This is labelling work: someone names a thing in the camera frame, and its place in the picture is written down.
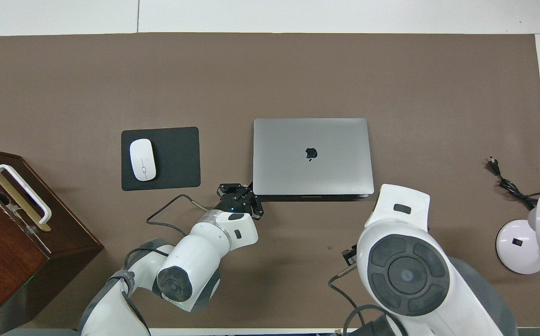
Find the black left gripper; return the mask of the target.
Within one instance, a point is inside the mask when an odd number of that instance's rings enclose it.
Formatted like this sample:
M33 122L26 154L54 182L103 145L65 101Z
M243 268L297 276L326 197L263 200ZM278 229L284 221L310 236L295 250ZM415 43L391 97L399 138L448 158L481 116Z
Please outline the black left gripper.
M264 215L261 200L254 192L254 183L242 185L240 183L221 183L217 189L217 195L220 196L216 210L231 213L248 213L254 220L260 220Z

